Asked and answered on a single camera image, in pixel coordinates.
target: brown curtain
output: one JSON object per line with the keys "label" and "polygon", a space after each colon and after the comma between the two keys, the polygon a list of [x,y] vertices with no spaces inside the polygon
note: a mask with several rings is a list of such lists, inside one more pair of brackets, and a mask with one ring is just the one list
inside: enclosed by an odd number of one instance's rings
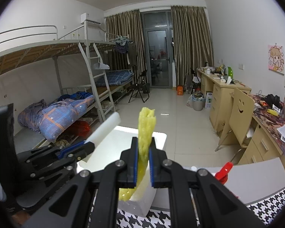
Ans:
{"label": "brown curtain", "polygon": [[[108,33],[127,36],[136,44],[137,48],[137,68],[135,71],[135,79],[143,70],[146,69],[145,64],[145,43],[143,39],[143,26],[139,10],[127,11],[115,14],[106,18],[106,30]],[[120,54],[112,51],[110,66],[112,70],[128,69],[126,54]]]}
{"label": "brown curtain", "polygon": [[171,14],[176,82],[183,86],[190,68],[196,70],[205,62],[213,66],[210,30],[202,7],[171,6]]}

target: trash can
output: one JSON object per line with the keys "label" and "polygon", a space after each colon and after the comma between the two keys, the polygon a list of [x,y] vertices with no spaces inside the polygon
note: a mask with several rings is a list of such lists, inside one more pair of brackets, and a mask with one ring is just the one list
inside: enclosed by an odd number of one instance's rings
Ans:
{"label": "trash can", "polygon": [[201,111],[204,107],[204,103],[205,103],[205,100],[204,99],[201,99],[201,100],[195,100],[193,101],[192,103],[192,107],[194,110],[196,111]]}

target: white cylinder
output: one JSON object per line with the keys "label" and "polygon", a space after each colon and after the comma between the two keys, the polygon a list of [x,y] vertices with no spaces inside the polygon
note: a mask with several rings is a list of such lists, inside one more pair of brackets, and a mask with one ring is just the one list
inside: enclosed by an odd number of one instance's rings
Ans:
{"label": "white cylinder", "polygon": [[[107,120],[105,120],[87,139],[86,142],[93,142],[95,148],[102,140],[121,122],[120,116],[114,112]],[[90,157],[87,156],[84,161],[87,162]]]}

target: floor tile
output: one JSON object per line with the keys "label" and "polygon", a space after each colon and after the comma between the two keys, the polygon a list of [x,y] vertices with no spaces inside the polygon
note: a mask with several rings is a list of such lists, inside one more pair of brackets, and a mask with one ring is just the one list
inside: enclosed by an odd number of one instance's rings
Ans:
{"label": "floor tile", "polygon": [[219,137],[209,120],[209,109],[195,111],[186,106],[190,95],[177,96],[175,90],[150,89],[150,98],[143,103],[140,98],[129,96],[120,100],[117,112],[121,126],[137,128],[142,107],[155,109],[157,123],[154,131],[167,134],[165,151],[168,158],[184,166],[214,167],[231,159],[234,147],[215,152]]}
{"label": "floor tile", "polygon": [[214,154],[175,154],[174,161],[182,166],[196,167],[221,167],[222,163],[219,155]]}
{"label": "floor tile", "polygon": [[[233,155],[241,149],[240,145],[231,145],[231,146],[221,146],[220,149],[217,151],[221,158],[222,164],[225,164],[229,162]],[[239,160],[241,159],[242,155],[244,154],[245,150],[242,150],[242,152],[238,153],[238,155],[235,157],[235,159],[232,161],[232,163],[237,164]]]}

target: yellow sponge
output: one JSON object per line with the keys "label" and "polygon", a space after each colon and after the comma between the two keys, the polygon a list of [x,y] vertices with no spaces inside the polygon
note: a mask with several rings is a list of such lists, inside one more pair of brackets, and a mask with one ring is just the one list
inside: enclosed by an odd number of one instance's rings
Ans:
{"label": "yellow sponge", "polygon": [[142,181],[149,160],[149,147],[152,140],[152,133],[156,124],[154,110],[143,107],[138,118],[138,164],[137,183],[135,188],[120,188],[119,200],[128,201],[136,188]]}

